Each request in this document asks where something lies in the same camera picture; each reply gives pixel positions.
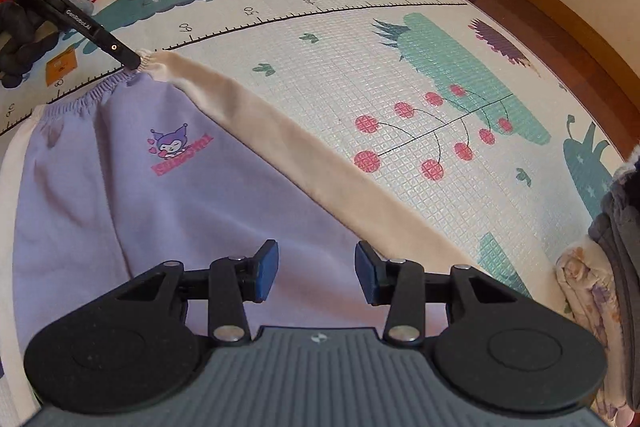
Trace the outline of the orange card tag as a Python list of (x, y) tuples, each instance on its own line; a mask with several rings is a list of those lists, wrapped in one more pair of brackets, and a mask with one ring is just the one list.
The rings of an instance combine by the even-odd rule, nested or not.
[(66, 75), (77, 68), (76, 51), (73, 46), (51, 58), (46, 64), (46, 85), (61, 86)]

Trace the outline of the purple and cream pants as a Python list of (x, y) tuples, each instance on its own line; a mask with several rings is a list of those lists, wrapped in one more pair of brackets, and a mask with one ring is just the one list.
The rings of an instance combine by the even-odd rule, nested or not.
[(204, 269), (267, 239), (280, 268), (252, 329), (381, 325), (359, 241), (436, 273), (469, 262), (259, 96), (178, 54), (35, 108), (1, 165), (2, 424), (37, 412), (23, 355), (44, 326), (160, 262)]

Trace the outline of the floral folded garment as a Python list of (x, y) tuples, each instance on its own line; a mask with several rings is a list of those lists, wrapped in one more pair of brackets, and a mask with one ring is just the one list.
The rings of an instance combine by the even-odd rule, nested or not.
[(611, 263), (589, 236), (567, 246), (555, 277), (574, 321), (600, 341), (608, 370), (592, 409), (611, 426), (628, 426), (634, 410), (627, 399), (622, 314)]

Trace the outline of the black folded garment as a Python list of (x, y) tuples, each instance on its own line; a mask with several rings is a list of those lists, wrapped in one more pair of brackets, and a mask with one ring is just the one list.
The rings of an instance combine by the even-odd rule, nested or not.
[(625, 355), (639, 348), (639, 170), (622, 173), (612, 183), (592, 221), (588, 235), (604, 252), (611, 267), (620, 314)]

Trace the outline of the cartoon animal play mat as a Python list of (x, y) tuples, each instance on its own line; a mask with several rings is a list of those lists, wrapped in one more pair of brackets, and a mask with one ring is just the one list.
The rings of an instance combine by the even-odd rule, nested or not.
[[(235, 80), (469, 262), (437, 273), (454, 299), (427, 303), (422, 346), (384, 343), (388, 308), (363, 293), (381, 325), (262, 325), (214, 345), (206, 301), (180, 321), (192, 270), (160, 262), (29, 340), (38, 409), (17, 426), (608, 426), (592, 409), (605, 351), (574, 324), (555, 262), (586, 235), (620, 155), (489, 16), (466, 0), (98, 0), (96, 19), (138, 49), (133, 72), (170, 52)], [(69, 46), (77, 68), (48, 87)], [(1, 165), (35, 108), (118, 72), (86, 37), (63, 37), (1, 92)], [(266, 301), (244, 303), (247, 322)]]

